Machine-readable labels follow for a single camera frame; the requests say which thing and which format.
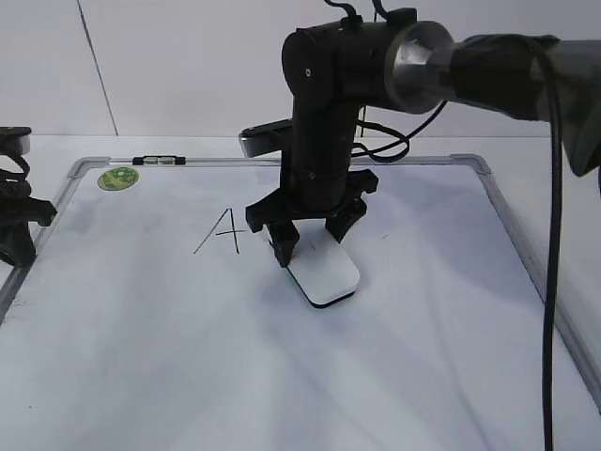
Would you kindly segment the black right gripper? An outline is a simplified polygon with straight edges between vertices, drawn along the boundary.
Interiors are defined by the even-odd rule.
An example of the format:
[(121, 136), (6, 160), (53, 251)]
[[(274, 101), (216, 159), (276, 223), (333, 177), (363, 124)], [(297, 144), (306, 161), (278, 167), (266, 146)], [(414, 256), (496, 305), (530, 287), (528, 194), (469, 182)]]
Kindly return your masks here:
[(326, 229), (340, 243), (367, 212), (362, 194), (372, 194), (377, 187), (378, 177), (369, 169), (281, 186), (246, 208), (246, 222), (254, 233), (267, 225), (276, 260), (286, 268), (300, 240), (292, 221), (324, 219)]

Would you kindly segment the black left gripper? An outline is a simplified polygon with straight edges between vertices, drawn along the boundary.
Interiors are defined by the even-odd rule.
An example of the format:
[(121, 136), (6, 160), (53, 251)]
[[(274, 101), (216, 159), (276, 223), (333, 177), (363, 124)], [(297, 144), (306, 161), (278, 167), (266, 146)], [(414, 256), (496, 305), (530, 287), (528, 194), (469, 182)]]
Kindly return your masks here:
[(31, 265), (36, 257), (27, 223), (49, 226), (56, 216), (54, 205), (47, 200), (1, 197), (1, 260), (12, 267)]

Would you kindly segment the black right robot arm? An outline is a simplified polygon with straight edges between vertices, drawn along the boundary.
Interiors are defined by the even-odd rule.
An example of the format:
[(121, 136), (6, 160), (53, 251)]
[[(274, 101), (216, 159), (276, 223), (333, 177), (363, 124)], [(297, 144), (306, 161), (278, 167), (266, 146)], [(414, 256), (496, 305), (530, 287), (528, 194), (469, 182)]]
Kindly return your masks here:
[(296, 221), (322, 219), (341, 240), (364, 216), (362, 195), (378, 180), (349, 168), (364, 106), (420, 115), (449, 101), (554, 123), (575, 175), (600, 164), (598, 41), (517, 34), (455, 41), (413, 8), (382, 17), (367, 23), (349, 12), (291, 33), (282, 49), (291, 118), (240, 133), (247, 156), (282, 155), (279, 188), (246, 210), (253, 232), (270, 233), (282, 267), (300, 238)]

